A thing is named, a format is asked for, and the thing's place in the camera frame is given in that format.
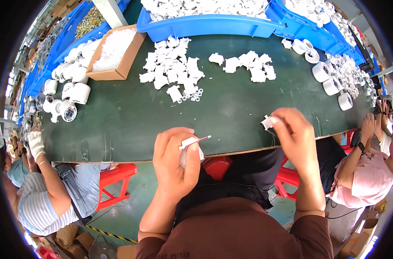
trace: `cardboard tray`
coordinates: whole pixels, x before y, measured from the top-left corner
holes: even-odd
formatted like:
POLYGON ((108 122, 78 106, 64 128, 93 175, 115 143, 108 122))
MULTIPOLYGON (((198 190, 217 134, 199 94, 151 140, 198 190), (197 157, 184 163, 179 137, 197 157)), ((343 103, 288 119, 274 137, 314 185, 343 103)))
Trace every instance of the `cardboard tray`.
POLYGON ((136 24, 128 25, 120 28, 114 28, 109 30, 106 35, 100 41, 99 47, 93 54, 93 57, 90 61, 90 64, 87 68, 86 75, 93 80, 100 81, 100 80, 126 80, 127 75, 129 74, 129 70, 135 60, 137 52, 140 49, 143 41, 146 38, 146 33, 137 32, 133 37, 130 46, 127 48, 125 54, 123 55, 120 64, 116 69, 109 69, 109 70, 102 70, 102 71, 95 71, 93 72, 93 64, 100 59, 101 51, 103 49, 103 44, 106 41, 106 38, 114 31, 124 30, 126 28, 136 28, 136 24))

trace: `black pants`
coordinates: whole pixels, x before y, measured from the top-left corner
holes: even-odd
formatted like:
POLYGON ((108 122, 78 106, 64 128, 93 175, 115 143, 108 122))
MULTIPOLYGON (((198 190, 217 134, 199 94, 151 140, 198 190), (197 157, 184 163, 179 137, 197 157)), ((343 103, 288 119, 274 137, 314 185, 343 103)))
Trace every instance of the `black pants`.
POLYGON ((336 166, 346 156, 344 149, 333 137, 325 137, 316 141, 317 159, 319 160, 320 180, 325 194, 330 192, 334 182, 336 166))
POLYGON ((176 207, 176 219, 190 208, 226 197, 241 197, 270 209, 268 190, 274 185, 284 152, 281 148, 231 155, 233 163, 222 181, 215 181, 201 166, 198 183, 176 207))

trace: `pink t-shirt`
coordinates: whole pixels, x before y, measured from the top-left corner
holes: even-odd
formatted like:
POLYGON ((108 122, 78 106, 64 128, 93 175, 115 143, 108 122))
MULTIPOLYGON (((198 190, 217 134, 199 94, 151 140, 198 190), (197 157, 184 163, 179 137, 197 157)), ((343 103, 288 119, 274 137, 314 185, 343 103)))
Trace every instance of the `pink t-shirt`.
POLYGON ((361 155, 355 170, 352 189, 337 182, 337 174, 346 158, 342 159, 334 174, 331 187, 333 191, 326 196, 348 208, 375 205, 385 198, 393 185, 393 174, 384 162, 387 158, 385 153, 373 148, 361 155))

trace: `striped shirt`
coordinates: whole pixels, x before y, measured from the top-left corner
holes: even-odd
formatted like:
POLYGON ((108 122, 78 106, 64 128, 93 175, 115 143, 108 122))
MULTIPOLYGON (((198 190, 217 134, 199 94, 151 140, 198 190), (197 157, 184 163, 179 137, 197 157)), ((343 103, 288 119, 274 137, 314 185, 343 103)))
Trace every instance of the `striped shirt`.
POLYGON ((30 172, 18 190, 18 220, 36 235, 46 236, 78 220, 73 206, 60 217, 48 198, 47 186, 42 174, 30 172))

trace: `white cotton glove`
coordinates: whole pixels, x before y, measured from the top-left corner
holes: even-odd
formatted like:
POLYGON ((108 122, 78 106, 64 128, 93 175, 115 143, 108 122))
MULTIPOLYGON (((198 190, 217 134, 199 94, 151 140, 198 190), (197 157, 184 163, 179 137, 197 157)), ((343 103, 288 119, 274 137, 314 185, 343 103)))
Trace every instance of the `white cotton glove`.
POLYGON ((45 154, 42 133, 40 131, 31 131, 28 133, 28 144, 31 154, 35 162, 37 162, 38 157, 45 154))

